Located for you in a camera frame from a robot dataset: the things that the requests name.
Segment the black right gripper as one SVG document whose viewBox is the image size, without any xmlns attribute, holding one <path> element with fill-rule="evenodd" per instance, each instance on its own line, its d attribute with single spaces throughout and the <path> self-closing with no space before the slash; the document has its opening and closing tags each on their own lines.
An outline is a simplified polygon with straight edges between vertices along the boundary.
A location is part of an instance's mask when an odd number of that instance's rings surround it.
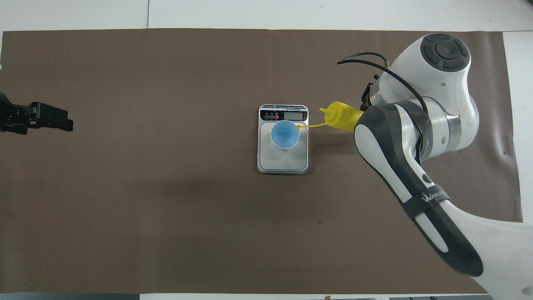
<svg viewBox="0 0 533 300">
<path fill-rule="evenodd" d="M 363 92 L 361 96 L 361 110 L 367 110 L 372 104 L 371 104 L 371 88 L 373 87 L 373 83 L 368 83 L 366 86 L 365 91 Z"/>
</svg>

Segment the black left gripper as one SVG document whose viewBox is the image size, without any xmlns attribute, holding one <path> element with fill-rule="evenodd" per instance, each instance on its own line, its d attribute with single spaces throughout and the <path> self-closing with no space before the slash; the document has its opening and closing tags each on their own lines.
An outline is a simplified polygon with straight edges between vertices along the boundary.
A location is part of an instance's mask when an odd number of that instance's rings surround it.
<svg viewBox="0 0 533 300">
<path fill-rule="evenodd" d="M 15 105 L 0 92 L 0 127 L 2 132 L 26 135 L 28 129 L 52 128 L 67 132 L 74 131 L 74 122 L 66 110 L 32 102 L 29 106 Z"/>
</svg>

